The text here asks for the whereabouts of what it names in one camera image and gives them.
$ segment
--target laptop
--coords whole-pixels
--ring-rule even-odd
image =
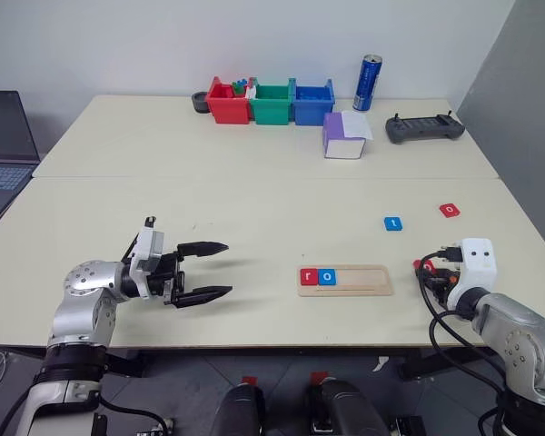
[[[40,163],[17,91],[0,91],[0,214]]]

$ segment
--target blue can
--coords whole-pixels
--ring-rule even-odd
[[[353,109],[367,111],[372,105],[373,91],[378,81],[378,75],[382,69],[382,57],[376,54],[367,54],[362,60],[360,81],[353,99]]]

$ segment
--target black cable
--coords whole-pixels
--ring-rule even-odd
[[[463,314],[463,312],[447,311],[447,312],[442,312],[438,315],[442,319],[445,316],[461,315],[461,314]],[[450,357],[448,354],[444,352],[444,350],[441,348],[438,342],[436,342],[436,337],[434,336],[434,329],[436,328],[436,324],[438,322],[439,321],[437,318],[433,318],[432,321],[430,322],[430,327],[428,328],[428,334],[430,335],[430,341],[432,342],[432,346],[434,347],[434,350],[436,350],[436,352],[440,356],[442,356],[444,359],[446,359],[448,362],[450,362],[452,365],[454,365],[456,368],[458,368],[462,372],[466,372],[471,377],[474,377],[475,379],[489,385],[498,394],[502,394],[502,388],[497,383],[495,383],[494,381],[492,381],[491,379],[488,379],[487,377],[483,375],[478,374],[476,371],[471,370],[470,368],[464,366],[462,363],[455,361],[454,359],[452,359],[452,357]]]
[[[454,339],[456,339],[458,342],[460,342],[462,345],[464,345],[465,347],[468,347],[470,348],[473,352],[475,352],[476,354],[478,354],[484,361],[486,361],[490,366],[492,366],[492,368],[494,368],[501,376],[503,382],[505,380],[505,371],[499,366],[498,363],[496,363],[493,359],[491,359],[490,356],[488,356],[487,354],[485,354],[484,352],[482,352],[481,350],[479,350],[477,347],[475,347],[474,345],[472,345],[470,342],[468,342],[466,339],[464,339],[462,336],[460,336],[458,333],[456,333],[451,327],[450,325],[448,325],[441,317],[440,315],[436,312],[436,310],[434,309],[434,306],[432,305],[431,301],[430,301],[430,298],[428,298],[428,294],[426,293],[426,285],[424,284],[424,276],[423,276],[423,271],[424,271],[424,264],[426,263],[426,261],[428,261],[429,259],[433,258],[433,257],[439,257],[441,255],[444,254],[444,251],[441,251],[441,252],[436,252],[436,253],[431,253],[431,254],[428,254],[427,256],[424,256],[421,260],[420,260],[420,266],[418,267],[418,284],[420,285],[420,293],[421,293],[421,297],[422,299],[424,300],[424,302],[426,303],[426,307],[428,307],[428,310],[430,311],[430,313],[432,314],[432,316],[434,317],[434,319],[436,319],[438,321],[438,323],[442,326],[442,328],[448,332]]]
[[[119,413],[128,413],[130,415],[141,415],[141,416],[146,416],[148,418],[156,420],[157,423],[160,424],[160,426],[162,427],[163,435],[168,436],[169,434],[167,430],[167,424],[165,423],[164,419],[161,416],[156,415],[155,413],[151,411],[140,411],[139,409],[128,409],[126,407],[115,406],[114,404],[110,403],[102,396],[99,396],[99,402],[101,402],[101,404],[107,409],[109,409],[110,411],[117,411]]]
[[[487,436],[487,433],[484,430],[484,422],[488,420],[491,416],[496,415],[498,411],[499,411],[499,408],[495,407],[493,409],[490,409],[489,411],[486,411],[485,413],[481,415],[478,422],[479,432],[481,433],[481,436]]]
[[[4,419],[2,420],[2,423],[0,424],[0,436],[3,436],[6,429],[8,428],[8,424],[12,420],[12,418],[15,416],[16,411],[20,409],[20,406],[22,406],[23,402],[26,401],[26,397],[28,397],[28,392],[30,392],[30,388],[28,388],[26,391],[22,392],[20,397],[18,397],[18,400],[12,405]]]
[[[502,418],[505,416],[505,410],[499,406],[499,409],[497,410],[497,416],[494,419],[494,423],[492,424],[492,436],[502,436]]]

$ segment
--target game controller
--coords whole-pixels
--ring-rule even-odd
[[[396,114],[386,121],[385,131],[394,144],[411,139],[456,139],[464,133],[464,126],[452,118],[451,113],[426,118],[400,118]]]

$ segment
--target red tag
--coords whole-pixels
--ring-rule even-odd
[[[461,211],[458,210],[453,203],[447,203],[440,206],[440,212],[444,213],[446,218],[451,218],[452,216],[458,216],[461,214]]]
[[[327,377],[329,377],[329,373],[327,371],[317,371],[311,373],[311,385],[312,386],[319,386],[323,380],[325,380]]]
[[[251,377],[251,376],[247,376],[245,375],[243,377],[243,381],[242,383],[248,383],[250,384],[251,386],[256,386],[256,383],[258,382],[258,378],[256,377]]]
[[[301,270],[301,284],[303,286],[314,286],[319,283],[319,275],[316,268],[303,268]]]
[[[417,270],[420,266],[420,260],[415,260],[412,265],[414,266],[414,270]],[[436,268],[434,268],[434,264],[430,259],[424,263],[424,269],[430,271],[432,274],[436,274]]]

